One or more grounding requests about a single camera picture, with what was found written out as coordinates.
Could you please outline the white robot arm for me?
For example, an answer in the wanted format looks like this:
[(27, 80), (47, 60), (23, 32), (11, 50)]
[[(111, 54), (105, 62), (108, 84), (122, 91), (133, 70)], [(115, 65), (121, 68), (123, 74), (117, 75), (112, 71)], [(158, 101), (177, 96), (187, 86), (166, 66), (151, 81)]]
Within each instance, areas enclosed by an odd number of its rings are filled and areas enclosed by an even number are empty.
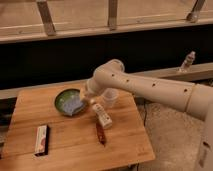
[(122, 61), (112, 59), (94, 70), (80, 97), (90, 100), (108, 88), (142, 96), (202, 120), (204, 129), (194, 171), (213, 171), (213, 87), (128, 74)]

